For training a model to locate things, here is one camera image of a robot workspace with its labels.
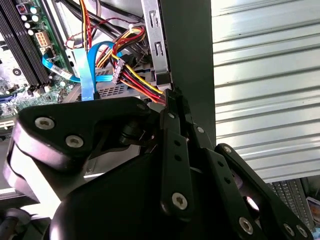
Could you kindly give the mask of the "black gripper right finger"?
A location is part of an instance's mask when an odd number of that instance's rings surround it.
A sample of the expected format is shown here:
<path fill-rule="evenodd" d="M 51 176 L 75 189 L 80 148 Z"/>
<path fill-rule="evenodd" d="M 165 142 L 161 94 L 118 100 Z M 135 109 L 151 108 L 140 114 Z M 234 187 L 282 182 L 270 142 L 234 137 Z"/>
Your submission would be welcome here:
<path fill-rule="evenodd" d="M 240 155 L 225 143 L 212 145 L 194 123 L 188 100 L 177 92 L 182 133 L 189 139 L 191 166 L 201 182 L 195 190 L 219 240 L 311 240 L 312 233 Z"/>

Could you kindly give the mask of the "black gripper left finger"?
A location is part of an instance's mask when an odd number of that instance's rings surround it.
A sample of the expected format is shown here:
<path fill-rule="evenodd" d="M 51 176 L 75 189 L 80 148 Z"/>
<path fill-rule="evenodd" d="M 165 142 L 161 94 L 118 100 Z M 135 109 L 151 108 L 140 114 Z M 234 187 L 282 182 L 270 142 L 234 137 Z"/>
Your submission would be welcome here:
<path fill-rule="evenodd" d="M 182 131 L 193 120 L 182 95 L 166 90 L 164 103 L 161 112 L 132 96 L 27 107 L 12 130 L 6 180 L 53 217 L 65 196 L 83 184 L 88 160 L 130 145 L 159 146 L 162 182 L 170 173 L 183 179 L 163 185 L 159 201 L 165 213 L 186 220 L 194 200 Z"/>

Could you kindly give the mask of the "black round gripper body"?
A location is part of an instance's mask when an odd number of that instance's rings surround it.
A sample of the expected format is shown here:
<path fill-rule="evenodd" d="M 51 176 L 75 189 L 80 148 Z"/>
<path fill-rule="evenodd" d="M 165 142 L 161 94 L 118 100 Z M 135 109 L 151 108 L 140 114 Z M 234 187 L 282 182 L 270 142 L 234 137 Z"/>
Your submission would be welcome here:
<path fill-rule="evenodd" d="M 51 221 L 53 240 L 242 240 L 214 183 L 214 154 L 200 150 L 191 170 L 195 209 L 189 221 L 161 206 L 161 164 L 154 154 L 136 157 L 72 191 Z"/>

